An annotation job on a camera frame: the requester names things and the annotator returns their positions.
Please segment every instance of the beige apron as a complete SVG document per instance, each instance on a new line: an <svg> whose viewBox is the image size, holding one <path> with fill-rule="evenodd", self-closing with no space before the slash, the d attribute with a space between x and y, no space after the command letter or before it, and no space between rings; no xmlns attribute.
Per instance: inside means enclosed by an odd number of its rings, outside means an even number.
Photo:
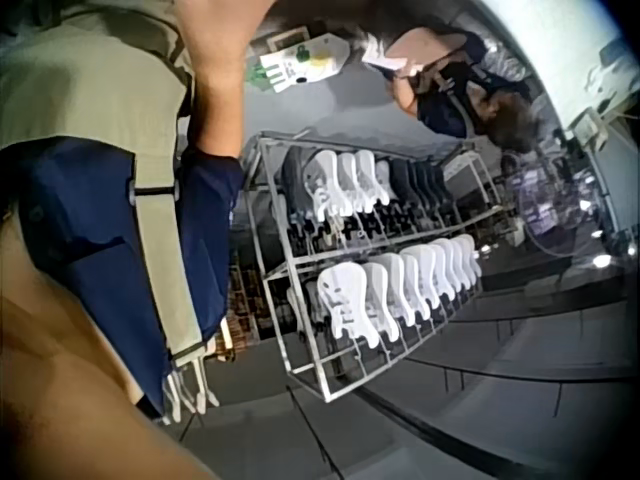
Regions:
<svg viewBox="0 0 640 480"><path fill-rule="evenodd" d="M85 2L61 19L0 58L0 150L70 136L134 154L130 200L151 289L174 362L184 365L205 348L175 214L176 121L190 76L171 2Z"/></svg>

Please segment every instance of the metal rack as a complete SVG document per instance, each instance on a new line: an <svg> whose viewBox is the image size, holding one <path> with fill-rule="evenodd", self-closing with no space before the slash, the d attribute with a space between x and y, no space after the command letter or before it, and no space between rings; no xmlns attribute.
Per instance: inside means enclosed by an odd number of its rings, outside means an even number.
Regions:
<svg viewBox="0 0 640 480"><path fill-rule="evenodd" d="M454 303L447 303L440 306L435 318L432 321L418 322L414 327L401 325L401 342L387 344L382 339L377 350L361 349L362 342L342 339L335 340L326 330L324 335L316 338L311 318L308 313L305 294L303 293L301 277L319 273L325 267L339 261L355 260L364 256L363 250L366 248L368 255L375 251L393 251L400 247L415 244L420 240L441 237L454 232L463 231L466 227L481 222L491 216L503 211L501 205L494 204L488 211L472 218L466 222L456 225L437 228L424 232L417 232L398 238L386 238L381 241L370 242L366 247L352 247L338 249L335 251L321 252L310 255L294 255L289 235L288 220L285 213L276 208L273 211L277 224L278 237L284 252L285 261L277 268L267 272L265 268L263 248L260 241L256 215L254 212L255 196L259 192L268 192L272 201L278 196L273 165L270 155L274 147L303 146L308 148L327 148L336 152L356 152L360 149L367 149L378 156L392 156L395 158L407 159L410 161L419 160L410 155L398 154L381 149L347 145L325 140L307 140L298 137L263 133L256 137L245 160L245 169L248 172L245 184L245 200L249 214L249 223L253 235L253 242L256 251L256 260L262 276L265 298L273 319L273 326L276 340L280 348L282 360L287 374L302 387L329 403L337 398L353 391L361 385L371 381L384 371L391 368L403 358L407 357L419 346L424 344L429 338L436 335L456 312L473 298L477 291L467 292L464 298L458 297L458 306ZM461 146L450 152L448 158L441 163L456 157L460 153L473 149L473 141L463 142ZM266 184L256 181L258 177L266 177ZM306 349L291 348L287 344L281 332L276 305L272 293L274 282L282 279L289 279L297 302L297 311L300 312L300 320L304 327L306 337Z"/></svg>

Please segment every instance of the fluorescent light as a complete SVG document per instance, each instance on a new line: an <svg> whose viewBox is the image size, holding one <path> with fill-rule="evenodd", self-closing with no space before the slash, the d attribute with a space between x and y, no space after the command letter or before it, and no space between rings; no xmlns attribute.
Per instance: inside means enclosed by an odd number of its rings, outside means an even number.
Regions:
<svg viewBox="0 0 640 480"><path fill-rule="evenodd" d="M596 268L607 268L611 265L611 255L598 255L593 259Z"/></svg>

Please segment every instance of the wire drying rack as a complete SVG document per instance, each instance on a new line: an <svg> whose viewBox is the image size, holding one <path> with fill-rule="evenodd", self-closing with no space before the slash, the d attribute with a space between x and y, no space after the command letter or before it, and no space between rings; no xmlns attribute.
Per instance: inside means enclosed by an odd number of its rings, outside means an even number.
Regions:
<svg viewBox="0 0 640 480"><path fill-rule="evenodd" d="M357 261L377 253L396 252L402 248L426 243L438 237L450 236L456 232L462 233L467 227L489 219L493 215L502 212L503 209L500 204L501 199L496 193L493 202L488 204L487 211L464 222L460 220L460 215L456 211L457 221L454 225L446 226L440 224L428 231L419 231L393 238L385 236L381 240L370 241L366 245L352 247L343 245L331 251L295 255L288 233L289 223L286 212L275 208L272 210L272 215L277 225L278 239L285 260L276 268L267 271L264 246L256 222L257 200L263 198L264 193L267 192L271 201L273 203L276 202L279 186L274 172L276 159L272 158L272 156L277 155L276 151L287 150L294 146L330 149L337 153L355 153L358 150L366 149L372 151L376 158L393 157L409 161L418 161L422 157L418 158L383 149L337 143L330 140L310 140L286 134L266 132L255 137L247 149L244 165L248 174L244 196L256 252L256 261L262 277L265 298L273 320L282 361L288 376L293 381L326 403L329 403L390 369L424 344L429 338L438 334L456 313L478 294L479 288L472 288L468 292L463 291L463 294L456 297L453 302L443 301L440 308L434 310L432 321L417 322L412 327L400 322L402 330L400 341L391 344L383 337L380 345L376 349L370 350L363 340L353 341L344 337L336 340L331 335L330 328L324 329L323 333L318 333L316 336L317 332L314 330L314 324L307 308L308 297L303 291L303 282L315 278L324 268L339 262ZM449 151L445 158L439 159L438 163L444 165L461 153L474 150L474 147L473 140L462 142L452 151ZM485 194L486 190L482 180L478 176L475 176L475 178L479 188ZM293 289L297 303L297 308L294 308L294 312L297 313L294 314L299 315L300 318L298 320L304 328L305 341L303 343L297 341L295 336L283 335L281 331L281 319L278 317L278 312L282 310L277 309L274 301L274 289L278 290L275 284L282 284L282 282L286 283L287 281Z"/></svg>

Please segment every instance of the person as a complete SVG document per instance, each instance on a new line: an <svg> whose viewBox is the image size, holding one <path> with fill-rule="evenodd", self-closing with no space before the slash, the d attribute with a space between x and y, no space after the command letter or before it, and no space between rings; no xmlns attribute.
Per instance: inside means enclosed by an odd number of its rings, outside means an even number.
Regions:
<svg viewBox="0 0 640 480"><path fill-rule="evenodd" d="M229 218L243 183L245 52L272 3L83 2L3 54L9 477L215 478L147 418L162 415L162 381L180 357L165 343L156 288L166 279L154 284L146 257L176 245L208 342L226 310ZM174 172L187 114L190 146ZM172 225L179 243L165 235ZM175 280L176 258L159 257ZM179 297L175 278L164 291Z"/></svg>
<svg viewBox="0 0 640 480"><path fill-rule="evenodd" d="M487 49L477 35L435 17L421 23L427 26L406 32L386 54L409 59L392 79L397 105L436 133L457 138L487 135L503 150L533 150L538 122L530 111L527 86L478 66ZM410 78L414 64L427 65L417 83Z"/></svg>

